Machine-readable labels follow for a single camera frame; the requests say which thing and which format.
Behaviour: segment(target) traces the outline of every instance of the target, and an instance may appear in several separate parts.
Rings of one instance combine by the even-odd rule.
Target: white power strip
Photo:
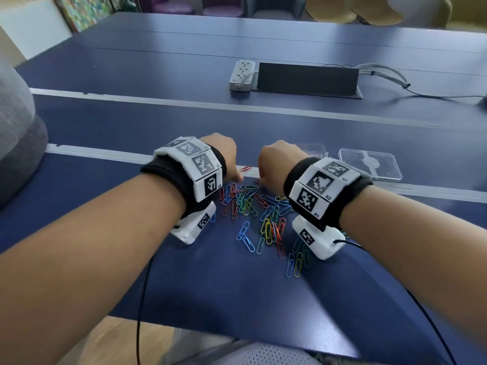
[[[235,64],[232,76],[230,77],[230,90],[247,92],[252,87],[254,79],[255,63],[250,60],[239,60]]]

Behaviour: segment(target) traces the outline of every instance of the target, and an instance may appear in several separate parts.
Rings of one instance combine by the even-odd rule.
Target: clear plastic container
[[[401,171],[392,154],[341,148],[338,157],[345,164],[369,173],[372,179],[388,182],[399,182],[402,179]]]
[[[296,146],[301,148],[301,150],[306,152],[309,156],[314,156],[315,158],[318,159],[328,157],[328,152],[326,152],[324,143],[320,143],[320,142],[298,143]]]

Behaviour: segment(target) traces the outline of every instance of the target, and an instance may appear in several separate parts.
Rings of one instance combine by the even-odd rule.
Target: floor
[[[58,365],[134,365],[137,322],[107,316]],[[142,323],[140,361],[156,365],[172,342],[173,327]]]

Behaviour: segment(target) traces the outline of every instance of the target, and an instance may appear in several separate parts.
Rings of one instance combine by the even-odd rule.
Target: fist
[[[294,166],[308,155],[295,144],[278,140],[264,146],[259,155],[260,184],[276,195],[284,196],[284,182]]]
[[[227,164],[227,175],[223,181],[231,180],[241,182],[243,175],[237,170],[237,145],[230,137],[222,136],[219,133],[213,133],[210,136],[200,138],[204,143],[210,144],[221,152]]]

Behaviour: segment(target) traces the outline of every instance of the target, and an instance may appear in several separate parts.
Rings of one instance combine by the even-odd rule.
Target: navy table surface
[[[375,62],[401,70],[417,91],[484,94],[486,43],[480,33],[117,13],[17,67],[50,142],[70,147],[51,146],[1,211],[0,250],[135,176],[162,144],[216,131],[235,139],[239,165],[257,166],[260,148],[278,139],[322,142],[332,157],[342,147],[392,153],[408,196],[487,227],[485,197],[466,201],[471,191],[487,192],[487,113],[478,99],[411,97],[370,76],[359,77],[363,100],[228,89],[235,62],[249,59]],[[437,191],[415,196],[416,186]],[[143,320],[368,361],[449,363],[404,288],[367,253],[345,246],[326,262],[311,256],[309,269],[287,278],[287,258],[273,246],[257,255],[236,241],[249,221],[257,246],[259,217],[232,221],[221,211],[193,245],[171,235],[161,245]],[[294,215],[286,216],[286,254]],[[136,319],[142,283],[111,314]],[[484,350],[430,313],[459,365],[487,362]]]

